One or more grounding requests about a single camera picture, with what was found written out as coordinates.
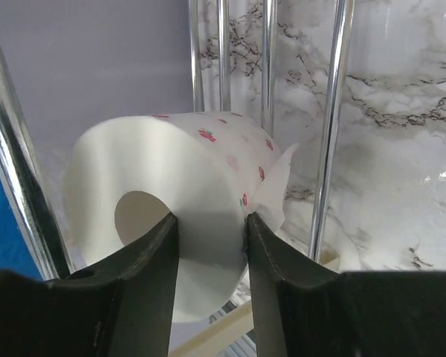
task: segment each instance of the marble surface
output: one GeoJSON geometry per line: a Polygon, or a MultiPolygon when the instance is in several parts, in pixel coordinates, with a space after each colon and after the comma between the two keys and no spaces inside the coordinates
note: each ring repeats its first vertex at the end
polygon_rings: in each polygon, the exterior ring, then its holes
{"type": "MultiPolygon", "coordinates": [[[[214,1],[200,1],[206,110],[218,109],[214,1]]],[[[294,156],[279,236],[304,251],[334,0],[279,1],[275,133],[294,156]]],[[[262,5],[230,2],[232,110],[259,118],[262,5]]],[[[326,245],[340,270],[446,270],[446,0],[357,0],[326,245]]],[[[246,277],[233,299],[249,297],[246,277]]]]}

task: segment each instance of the paper towel roll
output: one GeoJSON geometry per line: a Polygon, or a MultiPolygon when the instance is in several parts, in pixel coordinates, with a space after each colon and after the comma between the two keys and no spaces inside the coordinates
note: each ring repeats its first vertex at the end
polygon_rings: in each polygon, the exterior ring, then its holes
{"type": "Polygon", "coordinates": [[[245,272],[246,216],[262,208],[273,229],[282,224],[289,151],[281,157],[264,130],[233,113],[101,123],[78,140],[65,174],[75,244],[93,264],[172,211],[181,238],[174,322],[205,318],[245,272]]]}

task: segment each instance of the blue surface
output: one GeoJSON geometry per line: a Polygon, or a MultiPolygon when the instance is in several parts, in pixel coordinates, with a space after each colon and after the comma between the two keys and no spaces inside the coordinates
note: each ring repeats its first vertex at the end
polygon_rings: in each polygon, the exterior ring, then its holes
{"type": "Polygon", "coordinates": [[[40,279],[0,182],[0,268],[40,279]]]}

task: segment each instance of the silver pole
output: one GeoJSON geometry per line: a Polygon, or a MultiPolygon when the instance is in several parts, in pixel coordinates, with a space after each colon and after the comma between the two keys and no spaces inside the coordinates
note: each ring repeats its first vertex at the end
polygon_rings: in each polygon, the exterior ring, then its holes
{"type": "Polygon", "coordinates": [[[220,110],[231,110],[230,20],[228,0],[216,0],[220,75],[220,110]]]}
{"type": "Polygon", "coordinates": [[[274,57],[276,56],[277,0],[263,0],[262,18],[261,126],[272,137],[274,134],[274,57]]]}
{"type": "Polygon", "coordinates": [[[198,0],[189,0],[190,47],[192,57],[193,111],[204,112],[203,80],[201,78],[200,38],[198,32],[198,0]]]}
{"type": "Polygon", "coordinates": [[[332,54],[327,84],[326,113],[323,122],[317,189],[314,194],[314,210],[312,211],[311,242],[308,250],[308,256],[316,262],[320,261],[326,225],[354,5],[355,0],[338,0],[335,12],[334,36],[332,39],[332,54]]]}
{"type": "Polygon", "coordinates": [[[43,190],[36,154],[0,48],[0,179],[40,274],[69,275],[69,258],[43,190]]]}

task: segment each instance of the metal rod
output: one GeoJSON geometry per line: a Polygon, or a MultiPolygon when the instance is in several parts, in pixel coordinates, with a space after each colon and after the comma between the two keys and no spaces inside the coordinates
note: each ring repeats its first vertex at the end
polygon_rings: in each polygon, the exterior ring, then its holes
{"type": "Polygon", "coordinates": [[[69,275],[69,258],[22,109],[0,48],[0,179],[20,231],[46,280],[69,275]]]}
{"type": "Polygon", "coordinates": [[[204,112],[203,80],[201,78],[200,38],[198,32],[198,0],[189,0],[190,47],[192,57],[193,111],[204,112]]]}
{"type": "Polygon", "coordinates": [[[276,56],[277,0],[262,2],[262,86],[261,126],[272,137],[274,134],[274,57],[276,56]]]}
{"type": "Polygon", "coordinates": [[[316,262],[320,261],[326,225],[354,5],[355,0],[338,0],[335,12],[332,54],[327,83],[326,113],[323,122],[317,188],[314,194],[314,210],[312,211],[311,242],[308,249],[308,256],[316,262]]]}
{"type": "Polygon", "coordinates": [[[220,76],[220,110],[231,110],[230,20],[228,0],[216,0],[220,76]]]}

